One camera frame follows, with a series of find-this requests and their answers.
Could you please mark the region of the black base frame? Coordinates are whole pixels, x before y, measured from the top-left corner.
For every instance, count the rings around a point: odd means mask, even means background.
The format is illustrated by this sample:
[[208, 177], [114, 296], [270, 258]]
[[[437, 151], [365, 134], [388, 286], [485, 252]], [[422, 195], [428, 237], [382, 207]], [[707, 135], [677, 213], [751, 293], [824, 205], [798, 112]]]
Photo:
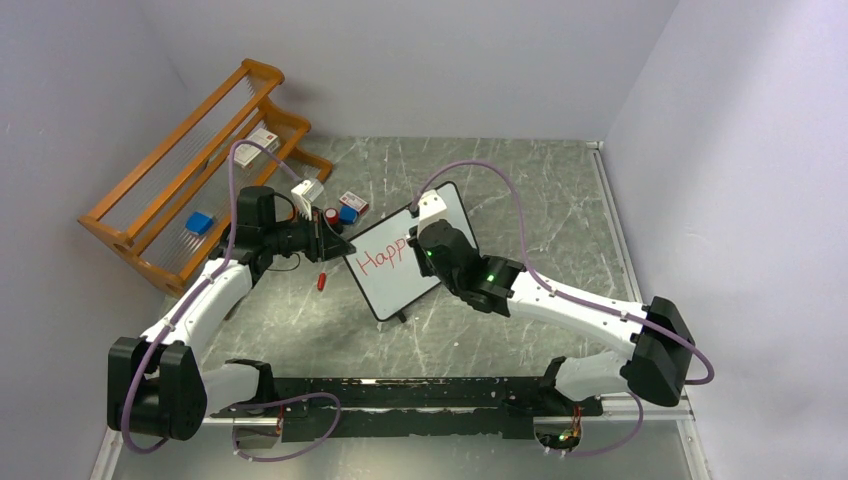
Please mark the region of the black base frame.
[[498, 435], [529, 440], [542, 418], [599, 417], [598, 398], [578, 403], [532, 376], [444, 378], [276, 378], [287, 406], [285, 442], [342, 438]]

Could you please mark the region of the orange wooden rack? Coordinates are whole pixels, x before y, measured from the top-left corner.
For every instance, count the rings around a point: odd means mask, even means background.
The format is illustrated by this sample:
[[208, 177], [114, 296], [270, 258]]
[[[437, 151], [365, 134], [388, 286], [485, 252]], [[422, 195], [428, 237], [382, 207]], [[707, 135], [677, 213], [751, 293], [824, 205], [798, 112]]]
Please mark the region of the orange wooden rack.
[[[281, 140], [250, 170], [238, 167], [238, 188], [262, 185], [289, 166], [305, 177], [326, 181], [332, 163], [300, 143], [310, 122], [283, 110], [271, 98], [285, 77], [278, 68], [253, 59], [240, 66], [192, 111], [151, 153], [78, 219], [79, 224], [151, 285], [180, 297], [229, 224], [227, 155], [230, 145], [257, 127]], [[189, 233], [195, 211], [215, 217], [203, 236]]]

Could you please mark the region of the white red box on rack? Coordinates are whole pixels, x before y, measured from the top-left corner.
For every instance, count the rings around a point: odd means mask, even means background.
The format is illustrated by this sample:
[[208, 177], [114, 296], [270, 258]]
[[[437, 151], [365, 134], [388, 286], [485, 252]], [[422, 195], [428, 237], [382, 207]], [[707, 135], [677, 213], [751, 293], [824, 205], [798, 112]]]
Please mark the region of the white red box on rack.
[[267, 130], [257, 127], [247, 137], [248, 143], [240, 144], [234, 153], [233, 162], [243, 170], [250, 170], [267, 157], [266, 150], [276, 154], [280, 149], [280, 137]]

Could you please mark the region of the blue small block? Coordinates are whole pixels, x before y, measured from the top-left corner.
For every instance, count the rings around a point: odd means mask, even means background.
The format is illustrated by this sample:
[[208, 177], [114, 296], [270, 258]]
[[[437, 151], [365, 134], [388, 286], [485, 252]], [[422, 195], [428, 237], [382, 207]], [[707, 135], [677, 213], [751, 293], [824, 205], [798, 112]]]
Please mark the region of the blue small block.
[[338, 217], [343, 225], [354, 225], [359, 219], [359, 212], [348, 205], [342, 205]]

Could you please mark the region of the blue block on rack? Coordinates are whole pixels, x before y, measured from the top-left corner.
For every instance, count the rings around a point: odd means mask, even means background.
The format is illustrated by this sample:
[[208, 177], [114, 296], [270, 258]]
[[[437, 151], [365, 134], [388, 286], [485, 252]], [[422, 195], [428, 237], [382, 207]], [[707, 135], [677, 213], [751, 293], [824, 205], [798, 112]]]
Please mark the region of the blue block on rack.
[[204, 212], [192, 212], [186, 219], [185, 229], [196, 236], [205, 235], [215, 224], [215, 217]]

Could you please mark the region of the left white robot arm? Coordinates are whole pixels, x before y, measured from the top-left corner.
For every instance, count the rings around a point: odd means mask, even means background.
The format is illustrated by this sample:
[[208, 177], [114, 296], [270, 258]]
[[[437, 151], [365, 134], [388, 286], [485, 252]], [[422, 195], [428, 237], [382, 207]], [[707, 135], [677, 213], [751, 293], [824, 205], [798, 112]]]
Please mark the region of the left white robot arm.
[[268, 363], [236, 359], [203, 372], [200, 354], [275, 257], [299, 255], [319, 263], [356, 251], [317, 207], [277, 219], [280, 196], [267, 186], [241, 189], [234, 200], [236, 222], [225, 229], [195, 284], [144, 333], [113, 343], [107, 362], [110, 429], [185, 441], [205, 417], [227, 408], [241, 406], [254, 416], [273, 409], [278, 394]]

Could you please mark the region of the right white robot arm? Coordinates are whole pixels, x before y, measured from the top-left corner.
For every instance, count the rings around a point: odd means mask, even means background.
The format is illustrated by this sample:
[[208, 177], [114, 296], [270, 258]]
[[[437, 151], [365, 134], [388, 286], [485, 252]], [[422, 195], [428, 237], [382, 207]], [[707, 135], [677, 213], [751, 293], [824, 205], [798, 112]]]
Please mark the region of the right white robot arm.
[[532, 273], [518, 261], [482, 255], [446, 220], [409, 231], [419, 270], [474, 310], [521, 317], [579, 333], [604, 347], [583, 358], [557, 358], [539, 391], [550, 413], [609, 393], [635, 394], [662, 407], [681, 399], [694, 339], [677, 306], [602, 297]]

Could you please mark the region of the red white small box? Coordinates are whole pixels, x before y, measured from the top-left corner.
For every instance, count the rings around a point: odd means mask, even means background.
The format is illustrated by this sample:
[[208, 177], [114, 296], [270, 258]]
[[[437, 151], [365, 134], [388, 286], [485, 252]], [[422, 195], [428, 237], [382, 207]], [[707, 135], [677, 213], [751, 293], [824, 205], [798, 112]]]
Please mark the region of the red white small box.
[[344, 192], [340, 196], [339, 201], [343, 206], [347, 206], [356, 211], [358, 215], [367, 212], [370, 207], [369, 203], [365, 199], [351, 191]]

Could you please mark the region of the black framed whiteboard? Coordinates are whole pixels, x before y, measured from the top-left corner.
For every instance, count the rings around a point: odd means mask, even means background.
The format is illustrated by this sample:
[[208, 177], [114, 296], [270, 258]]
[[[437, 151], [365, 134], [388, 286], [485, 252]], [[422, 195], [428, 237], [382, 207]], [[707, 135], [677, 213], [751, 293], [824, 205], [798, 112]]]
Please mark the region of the black framed whiteboard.
[[414, 251], [406, 243], [417, 225], [407, 206], [354, 235], [355, 252], [344, 257], [374, 318], [388, 321], [440, 285], [421, 275]]

